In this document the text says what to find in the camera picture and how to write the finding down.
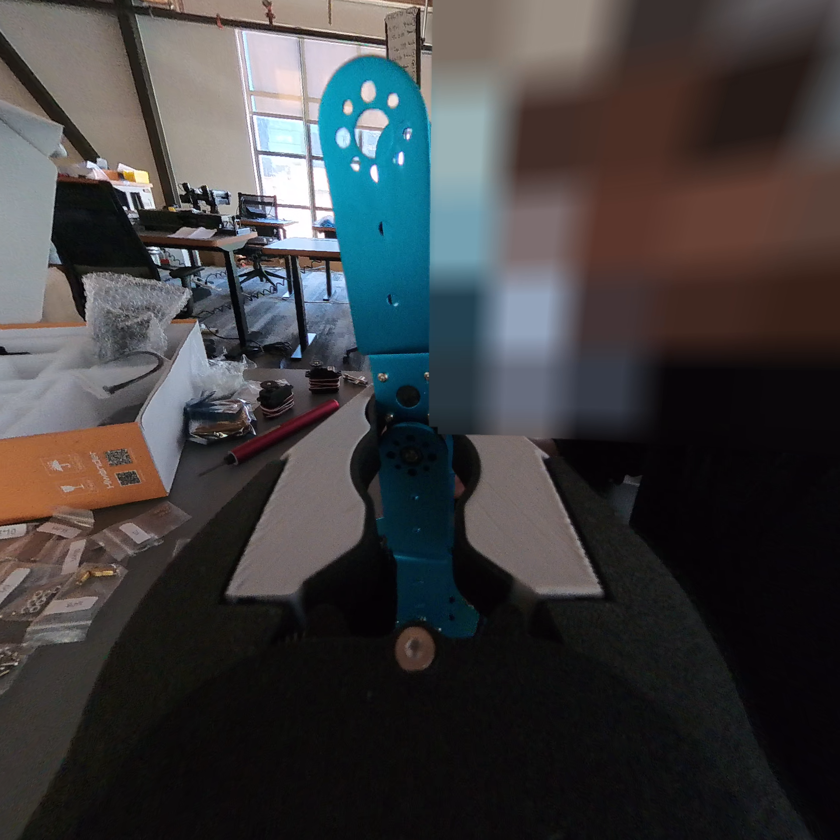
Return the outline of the blue toy robot arm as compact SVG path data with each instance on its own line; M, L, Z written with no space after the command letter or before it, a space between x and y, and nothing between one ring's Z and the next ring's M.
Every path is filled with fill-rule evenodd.
M371 363L381 460L379 529L396 569L395 653L432 660L433 632L472 637L455 584L452 437L429 420L430 129L396 63L342 65L322 95L319 137L358 350Z

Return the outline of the person's black clothed torso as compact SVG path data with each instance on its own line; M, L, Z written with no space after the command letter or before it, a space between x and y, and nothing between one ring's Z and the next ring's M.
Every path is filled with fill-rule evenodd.
M838 838L838 360L658 385L645 439L552 443L602 494L640 477L631 528L708 621L808 826Z

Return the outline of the office window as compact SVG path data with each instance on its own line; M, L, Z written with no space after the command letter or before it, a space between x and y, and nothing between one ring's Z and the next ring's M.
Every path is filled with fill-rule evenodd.
M385 57L370 45L237 32L258 193L276 198L292 237L311 237L332 212L322 162L319 106L334 72L360 56Z

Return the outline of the clear plastic wrap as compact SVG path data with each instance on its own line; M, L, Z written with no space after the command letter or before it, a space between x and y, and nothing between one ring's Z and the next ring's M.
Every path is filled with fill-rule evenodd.
M259 384L245 378L245 373L255 368L256 364L246 357L196 362L192 368L194 396L214 401L240 399L255 403L259 396Z

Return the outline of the red screwdriver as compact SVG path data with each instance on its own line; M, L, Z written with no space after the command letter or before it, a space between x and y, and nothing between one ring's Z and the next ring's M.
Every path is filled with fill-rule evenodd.
M305 413L287 420L269 432L237 445L226 453L221 463L205 469L203 472L198 473L198 476L205 476L222 466L238 466L244 464L263 452L266 452L269 448L292 437L294 434L308 429L327 417L330 417L339 409L340 403L336 400L330 400L313 407Z

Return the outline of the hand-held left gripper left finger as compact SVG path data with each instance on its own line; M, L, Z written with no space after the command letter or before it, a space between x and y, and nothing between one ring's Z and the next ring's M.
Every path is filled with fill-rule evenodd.
M368 487L378 438L363 392L288 450L225 595L278 602L304 625L318 606L337 608L352 631L390 631L396 565L383 549Z

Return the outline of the white cardboard box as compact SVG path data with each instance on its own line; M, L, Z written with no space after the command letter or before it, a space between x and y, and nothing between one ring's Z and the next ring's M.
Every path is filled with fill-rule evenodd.
M51 241L62 133L2 101L2 524L167 496L207 359L174 318L164 355L98 360Z

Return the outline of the silver antistatic bag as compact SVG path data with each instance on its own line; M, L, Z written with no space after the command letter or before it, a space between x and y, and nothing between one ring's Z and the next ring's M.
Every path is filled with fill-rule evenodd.
M256 415L249 402L203 394L184 406L185 438L199 445L256 435Z

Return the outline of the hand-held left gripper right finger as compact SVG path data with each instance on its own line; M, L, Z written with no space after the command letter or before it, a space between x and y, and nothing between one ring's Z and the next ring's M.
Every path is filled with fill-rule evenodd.
M521 436L455 436L453 571L481 619L513 612L539 625L549 605L602 602L606 588L549 468Z

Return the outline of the bubble wrap bundle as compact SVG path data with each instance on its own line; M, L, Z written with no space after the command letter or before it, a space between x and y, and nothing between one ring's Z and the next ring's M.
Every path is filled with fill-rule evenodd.
M86 274L82 285L85 319L100 362L137 352L164 355L165 329L192 299L180 286L110 272Z

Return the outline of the pile of small hardware bags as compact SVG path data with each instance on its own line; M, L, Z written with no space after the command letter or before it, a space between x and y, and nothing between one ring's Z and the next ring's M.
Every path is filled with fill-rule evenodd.
M2 691L39 646L83 641L128 571L190 516L164 501L102 530L87 509L58 508L2 549Z

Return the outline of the black office chair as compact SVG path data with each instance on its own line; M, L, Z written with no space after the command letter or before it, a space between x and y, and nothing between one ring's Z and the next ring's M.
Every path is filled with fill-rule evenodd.
M251 270L242 276L241 281L258 279L276 292L277 283L285 285L286 278L265 268L263 248L275 239L286 238L287 226L291 222L280 218L275 197L242 192L238 193L238 218L242 227L256 231L256 236L240 252L251 265Z
M110 182L59 175L52 226L52 245L81 316L86 307L82 278L87 274L162 279Z

